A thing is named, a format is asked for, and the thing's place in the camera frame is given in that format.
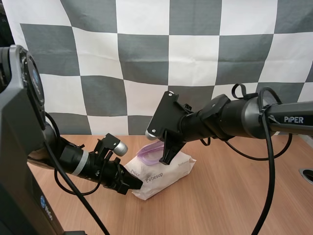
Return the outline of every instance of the checkerboard backdrop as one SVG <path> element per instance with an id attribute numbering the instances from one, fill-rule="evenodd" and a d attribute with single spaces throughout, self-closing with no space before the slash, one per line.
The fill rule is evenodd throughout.
<path id="1" fill-rule="evenodd" d="M 3 0 L 63 134 L 141 135 L 167 90 L 313 100 L 312 0 Z"/>

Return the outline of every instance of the wooden table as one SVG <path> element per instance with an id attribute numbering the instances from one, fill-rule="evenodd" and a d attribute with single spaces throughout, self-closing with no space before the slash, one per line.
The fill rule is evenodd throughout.
<path id="1" fill-rule="evenodd" d="M 100 136 L 65 136 L 92 151 Z M 142 136 L 119 137 L 129 148 L 121 159 L 126 164 L 144 145 Z M 274 136 L 275 153 L 287 136 Z M 234 138 L 234 146 L 247 154 L 265 157 L 265 141 Z M 200 141 L 182 150 L 197 160 L 191 173 L 147 201 L 129 191 L 121 195 L 100 187 L 87 200 L 112 235 L 249 235 L 262 211 L 268 189 L 268 162 L 246 159 L 225 143 L 213 140 L 209 147 Z M 299 168 L 313 168 L 313 149 L 299 137 L 275 160 L 276 185 L 262 235 L 304 235 L 313 231 L 313 185 L 299 174 Z M 31 166 L 64 230 L 102 234 L 99 227 L 72 195 L 54 182 L 52 170 Z M 71 176 L 81 191 L 95 183 Z"/>

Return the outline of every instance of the black velcro strap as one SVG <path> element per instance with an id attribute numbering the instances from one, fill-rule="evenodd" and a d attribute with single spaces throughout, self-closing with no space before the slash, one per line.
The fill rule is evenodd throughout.
<path id="1" fill-rule="evenodd" d="M 243 97 L 237 97 L 236 96 L 236 89 L 237 87 L 241 87 L 241 92 L 243 94 Z M 251 98 L 254 98 L 254 97 L 257 97 L 258 94 L 257 93 L 250 93 L 250 94 L 247 94 L 246 93 L 246 86 L 244 84 L 241 84 L 241 83 L 237 83 L 233 86 L 233 88 L 231 89 L 231 94 L 233 95 L 233 97 L 235 99 L 251 99 Z"/>

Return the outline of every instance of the black bracket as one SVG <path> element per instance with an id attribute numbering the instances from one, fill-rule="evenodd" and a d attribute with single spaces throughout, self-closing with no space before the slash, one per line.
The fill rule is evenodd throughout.
<path id="1" fill-rule="evenodd" d="M 178 152 L 184 147 L 185 142 L 178 141 L 175 134 L 171 134 L 168 130 L 164 133 L 164 151 L 163 157 L 159 160 L 164 165 L 169 165 Z"/>

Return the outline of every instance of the black cable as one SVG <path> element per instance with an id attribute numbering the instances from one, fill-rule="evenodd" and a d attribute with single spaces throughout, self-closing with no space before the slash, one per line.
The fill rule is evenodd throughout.
<path id="1" fill-rule="evenodd" d="M 270 137 L 269 133 L 269 127 L 268 127 L 268 122 L 267 118 L 262 113 L 263 109 L 263 94 L 265 91 L 269 91 L 273 97 L 276 99 L 277 102 L 281 103 L 281 100 L 279 99 L 278 95 L 273 91 L 273 89 L 264 87 L 260 90 L 259 96 L 258 96 L 258 106 L 259 106 L 259 111 L 261 113 L 261 123 L 264 128 L 265 136 L 266 136 L 266 143 L 268 146 L 268 168 L 269 168 L 269 182 L 268 182 L 268 194 L 265 200 L 265 204 L 262 210 L 262 213 L 260 215 L 260 218 L 252 232 L 252 235 L 257 235 L 264 224 L 264 221 L 268 215 L 270 206 L 272 204 L 273 196 L 274 196 L 274 188 L 275 188 L 275 160 L 274 160 L 274 151 L 273 151 L 273 145 L 272 145 L 272 140 Z"/>
<path id="2" fill-rule="evenodd" d="M 88 201 L 85 199 L 85 197 L 81 194 L 81 192 L 78 190 L 78 188 L 75 186 L 75 184 L 72 182 L 72 180 L 70 180 L 70 178 L 66 175 L 66 173 L 64 172 L 64 170 L 62 169 L 59 161 L 57 160 L 57 158 L 55 157 L 54 153 L 52 152 L 49 143 L 47 143 L 46 141 L 44 142 L 44 145 L 51 157 L 51 160 L 55 166 L 55 168 L 58 170 L 58 172 L 60 172 L 61 176 L 63 177 L 63 179 L 65 180 L 65 182 L 68 184 L 68 186 L 73 190 L 73 192 L 76 194 L 76 196 L 79 198 L 79 200 L 83 203 L 83 205 L 86 207 L 86 209 L 89 211 L 89 213 L 92 215 L 92 217 L 94 218 L 94 220 L 97 222 L 97 224 L 99 225 L 99 227 L 101 228 L 101 230 L 103 231 L 103 233 L 105 235 L 110 235 L 109 231 L 106 229 L 106 227 L 104 226 L 104 224 L 102 223 L 102 221 L 100 220 L 100 218 L 98 217 L 98 215 L 96 214 L 96 212 L 92 209 L 91 205 L 88 203 Z"/>
<path id="3" fill-rule="evenodd" d="M 87 195 L 90 195 L 94 192 L 96 192 L 98 190 L 98 188 L 100 187 L 101 185 L 101 180 L 102 180 L 102 174 L 104 172 L 104 167 L 106 166 L 107 162 L 108 162 L 108 159 L 112 156 L 113 152 L 110 151 L 107 156 L 105 157 L 105 159 L 103 160 L 103 164 L 102 164 L 102 168 L 101 168 L 101 171 L 100 171 L 100 176 L 99 176 L 99 180 L 98 180 L 98 183 L 97 183 L 97 186 L 89 191 L 89 192 L 83 192 L 82 195 L 83 196 L 87 196 Z M 61 182 L 59 181 L 58 179 L 58 171 L 56 169 L 54 169 L 54 179 L 55 179 L 55 182 L 57 183 L 57 185 L 62 189 L 64 190 L 65 192 L 69 193 L 69 194 L 72 194 L 72 195 L 76 195 L 73 191 L 67 189 L 66 187 L 64 187 Z"/>
<path id="4" fill-rule="evenodd" d="M 277 153 L 276 155 L 274 155 L 274 158 L 278 158 L 279 156 L 283 155 L 287 149 L 289 148 L 290 144 L 291 144 L 291 141 L 292 141 L 292 134 L 289 133 L 289 137 L 288 137 L 288 140 L 287 140 L 287 143 L 285 145 L 285 147 L 279 152 Z M 238 149 L 236 149 L 234 146 L 232 146 L 228 141 L 225 141 L 225 143 L 232 149 L 234 150 L 236 153 L 244 156 L 245 158 L 249 158 L 251 160 L 255 160 L 255 161 L 268 161 L 268 158 L 255 158 L 255 157 L 251 157 L 247 154 L 244 154 L 243 152 L 240 152 Z"/>

